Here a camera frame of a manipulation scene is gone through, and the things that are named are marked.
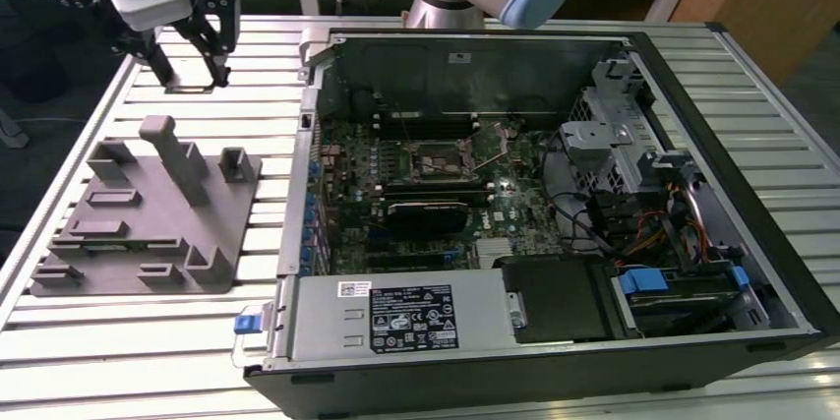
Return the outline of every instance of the barcode sticker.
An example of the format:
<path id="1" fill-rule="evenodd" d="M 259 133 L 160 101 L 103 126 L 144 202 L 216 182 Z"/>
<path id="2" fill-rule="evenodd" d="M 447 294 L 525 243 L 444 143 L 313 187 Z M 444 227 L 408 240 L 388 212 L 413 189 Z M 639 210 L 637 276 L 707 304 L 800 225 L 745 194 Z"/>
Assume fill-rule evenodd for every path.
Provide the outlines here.
<path id="1" fill-rule="evenodd" d="M 339 282 L 339 297 L 368 297 L 372 283 L 368 280 L 345 280 Z"/>

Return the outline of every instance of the blue latch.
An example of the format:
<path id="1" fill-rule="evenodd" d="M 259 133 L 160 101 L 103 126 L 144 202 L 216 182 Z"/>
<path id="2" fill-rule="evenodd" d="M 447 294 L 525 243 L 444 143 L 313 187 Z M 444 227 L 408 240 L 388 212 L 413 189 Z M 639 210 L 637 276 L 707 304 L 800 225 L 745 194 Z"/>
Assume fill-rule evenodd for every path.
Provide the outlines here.
<path id="1" fill-rule="evenodd" d="M 236 334 L 253 334 L 263 332 L 261 315 L 237 315 L 233 321 L 233 332 Z"/>
<path id="2" fill-rule="evenodd" d="M 737 284 L 737 288 L 743 289 L 749 286 L 749 276 L 747 275 L 747 271 L 741 266 L 733 266 L 729 269 L 732 273 L 732 278 L 735 279 L 735 283 Z"/>
<path id="3" fill-rule="evenodd" d="M 307 246 L 300 249 L 300 262 L 305 265 L 312 262 L 312 249 Z"/>
<path id="4" fill-rule="evenodd" d="M 619 284 L 625 295 L 636 292 L 661 292 L 668 290 L 668 282 L 661 270 L 655 268 L 628 270 L 619 276 Z"/>
<path id="5" fill-rule="evenodd" d="M 309 162 L 309 177 L 320 176 L 320 164 L 317 161 Z"/>

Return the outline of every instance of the sticker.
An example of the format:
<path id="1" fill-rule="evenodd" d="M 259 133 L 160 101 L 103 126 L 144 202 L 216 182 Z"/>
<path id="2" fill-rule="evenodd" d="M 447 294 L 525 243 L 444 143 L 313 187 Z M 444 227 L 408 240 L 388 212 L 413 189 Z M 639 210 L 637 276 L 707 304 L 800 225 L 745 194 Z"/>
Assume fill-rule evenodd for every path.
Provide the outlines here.
<path id="1" fill-rule="evenodd" d="M 472 53 L 449 53 L 449 64 L 469 64 Z"/>
<path id="2" fill-rule="evenodd" d="M 371 285 L 368 280 L 345 280 L 339 282 L 339 297 L 368 297 Z"/>
<path id="3" fill-rule="evenodd" d="M 459 347 L 451 285 L 371 289 L 371 350 L 401 353 Z"/>

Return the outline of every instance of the metal bracket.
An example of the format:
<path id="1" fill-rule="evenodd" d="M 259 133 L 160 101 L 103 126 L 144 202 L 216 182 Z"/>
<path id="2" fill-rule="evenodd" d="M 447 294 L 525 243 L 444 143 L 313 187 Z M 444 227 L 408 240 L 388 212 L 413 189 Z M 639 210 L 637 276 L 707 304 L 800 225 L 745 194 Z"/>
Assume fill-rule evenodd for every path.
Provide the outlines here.
<path id="1" fill-rule="evenodd" d="M 320 55 L 320 53 L 324 52 L 329 48 L 329 46 L 329 29 L 305 29 L 300 33 L 300 45 L 297 46 L 297 51 L 300 53 L 300 64 L 304 67 L 312 66 L 315 57 Z"/>

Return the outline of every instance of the blue tab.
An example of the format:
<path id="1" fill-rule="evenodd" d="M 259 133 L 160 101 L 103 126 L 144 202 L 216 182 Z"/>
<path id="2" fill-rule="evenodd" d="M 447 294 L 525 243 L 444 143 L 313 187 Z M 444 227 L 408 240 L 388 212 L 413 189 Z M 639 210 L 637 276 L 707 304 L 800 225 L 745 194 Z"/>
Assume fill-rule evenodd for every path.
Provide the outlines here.
<path id="1" fill-rule="evenodd" d="M 233 321 L 233 332 L 236 334 L 253 334 L 263 332 L 261 315 L 239 315 Z"/>
<path id="2" fill-rule="evenodd" d="M 668 290 L 668 282 L 661 270 L 655 268 L 628 270 L 619 276 L 619 283 L 624 294 L 636 292 L 661 292 Z"/>
<path id="3" fill-rule="evenodd" d="M 632 280 L 632 275 L 627 272 L 619 276 L 619 284 L 621 285 L 621 291 L 625 295 L 635 294 L 639 291 L 635 286 L 635 281 Z"/>
<path id="4" fill-rule="evenodd" d="M 737 287 L 741 289 L 745 288 L 749 285 L 749 276 L 744 268 L 741 266 L 733 266 L 729 272 L 732 273 Z"/>

